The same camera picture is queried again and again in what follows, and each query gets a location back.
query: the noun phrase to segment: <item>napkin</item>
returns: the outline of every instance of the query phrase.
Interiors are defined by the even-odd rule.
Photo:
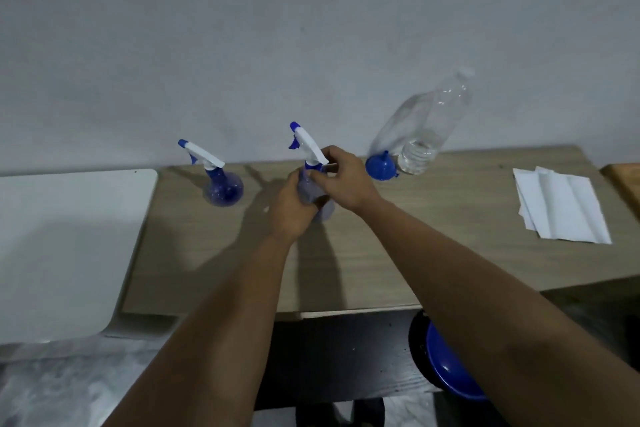
[[[611,244],[591,180],[544,167],[514,169],[525,228],[540,238]]]

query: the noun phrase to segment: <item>spray bottle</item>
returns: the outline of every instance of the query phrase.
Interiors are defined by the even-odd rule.
[[[211,155],[202,147],[188,140],[178,140],[178,145],[191,156],[191,164],[201,161],[211,182],[203,190],[205,199],[214,206],[231,206],[236,204],[244,193],[242,180],[233,172],[225,172],[225,163]]]
[[[300,170],[300,176],[298,177],[298,196],[303,203],[313,203],[318,197],[324,196],[326,193],[309,177],[308,170],[315,169],[318,172],[326,172],[323,170],[323,165],[329,164],[329,161],[320,150],[318,144],[316,144],[316,141],[309,135],[308,131],[296,122],[291,122],[289,126],[294,135],[293,143],[289,148],[300,148],[306,155],[305,168]],[[332,215],[334,209],[335,203],[333,200],[330,200],[318,212],[314,220],[327,220]]]

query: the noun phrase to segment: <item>person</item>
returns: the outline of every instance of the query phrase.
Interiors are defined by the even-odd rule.
[[[336,174],[312,179],[380,239],[507,422],[640,425],[635,370],[539,293],[384,200],[358,157],[323,151]],[[285,259],[323,204],[302,204],[297,183],[298,170],[270,206],[270,234],[180,325],[105,426],[250,425]]]

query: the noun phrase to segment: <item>blue bucket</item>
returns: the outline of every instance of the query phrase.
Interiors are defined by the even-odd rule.
[[[431,323],[427,329],[427,353],[439,379],[456,395],[468,400],[486,400],[476,381],[468,374],[460,360]]]

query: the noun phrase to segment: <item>forearm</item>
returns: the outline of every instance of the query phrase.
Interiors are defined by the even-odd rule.
[[[290,246],[265,239],[181,324],[105,425],[249,425]]]
[[[638,415],[637,374],[540,294],[387,201],[359,214],[508,420]]]

